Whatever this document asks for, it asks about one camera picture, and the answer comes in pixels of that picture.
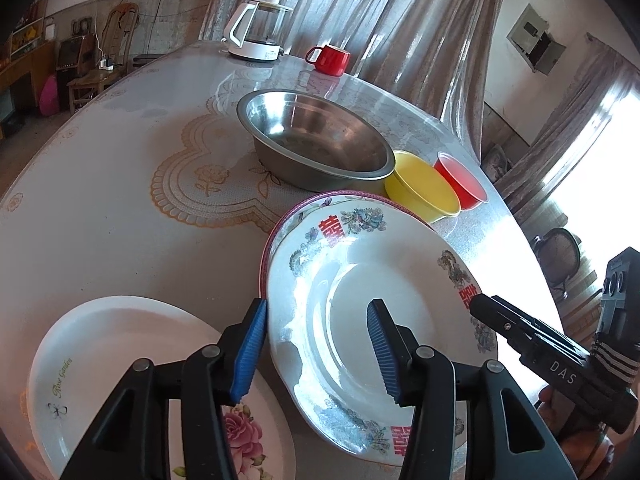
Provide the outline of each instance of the chair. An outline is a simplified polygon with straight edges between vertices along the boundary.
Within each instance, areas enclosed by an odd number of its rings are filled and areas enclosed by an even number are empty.
[[[119,4],[111,9],[102,30],[100,48],[113,62],[113,70],[94,68],[86,75],[68,83],[69,108],[72,115],[78,108],[127,74],[131,39],[137,26],[138,6],[136,4]]]
[[[552,293],[553,291],[562,292],[556,303],[566,300],[566,282],[580,269],[578,241],[566,229],[554,227],[546,235],[533,238],[531,249],[538,259]]]

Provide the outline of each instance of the kettle lid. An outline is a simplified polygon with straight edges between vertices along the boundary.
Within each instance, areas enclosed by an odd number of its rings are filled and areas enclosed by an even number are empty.
[[[278,9],[278,10],[293,10],[292,7],[286,7],[280,4],[280,0],[250,0],[251,2],[256,2],[260,6],[268,7],[270,9]]]

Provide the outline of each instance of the stainless steel basin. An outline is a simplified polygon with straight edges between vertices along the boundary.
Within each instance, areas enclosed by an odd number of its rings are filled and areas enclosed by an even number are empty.
[[[326,99],[290,90],[259,90],[238,103],[261,163],[311,191],[344,189],[389,176],[396,160],[373,126]]]

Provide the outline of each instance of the metal pin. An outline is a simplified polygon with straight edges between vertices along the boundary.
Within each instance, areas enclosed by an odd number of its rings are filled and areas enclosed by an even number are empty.
[[[204,357],[212,358],[220,355],[220,347],[217,345],[207,345],[202,349]]]
[[[486,362],[486,369],[494,374],[499,374],[501,371],[504,370],[504,365],[500,361],[491,359]]]
[[[431,359],[436,355],[433,348],[426,345],[418,346],[418,348],[415,349],[415,354],[422,359]]]
[[[141,357],[133,361],[132,368],[137,372],[144,372],[151,366],[151,361],[146,357]]]

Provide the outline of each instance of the plate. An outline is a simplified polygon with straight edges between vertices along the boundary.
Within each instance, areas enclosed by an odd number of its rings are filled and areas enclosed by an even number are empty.
[[[373,204],[383,203],[387,204],[391,207],[395,207],[400,211],[407,213],[408,215],[413,216],[415,219],[422,222],[419,216],[415,215],[408,209],[403,206],[392,202],[388,198],[384,198],[383,196],[367,193],[365,191],[357,191],[357,190],[338,190],[338,191],[327,191],[324,193],[316,194],[302,202],[299,202],[293,208],[290,209],[280,221],[275,225],[275,227],[271,230],[267,243],[264,246],[264,250],[262,251],[262,257],[260,259],[260,274],[258,277],[258,290],[260,290],[260,296],[262,298],[266,297],[266,277],[269,266],[271,265],[271,261],[273,260],[273,255],[276,250],[284,240],[284,238],[295,228],[309,213],[320,209],[321,207],[326,207],[328,205],[337,205],[343,202],[351,202],[351,201],[361,201],[361,202],[371,202]]]
[[[325,439],[359,458],[404,460],[414,410],[388,396],[366,328],[373,298],[398,324],[452,361],[497,357],[495,333],[468,312],[480,292],[455,251],[386,202],[347,200],[293,227],[266,273],[271,355],[300,412]],[[457,407],[456,446],[466,441]]]
[[[219,338],[217,330],[177,307],[134,296],[89,301],[60,318],[36,352],[27,398],[36,444],[55,478],[135,359],[182,360]],[[295,478],[289,427],[258,372],[242,402],[224,413],[239,480]],[[235,447],[245,444],[240,440],[247,431],[257,442]],[[169,463],[172,479],[184,476],[179,400],[169,406]]]

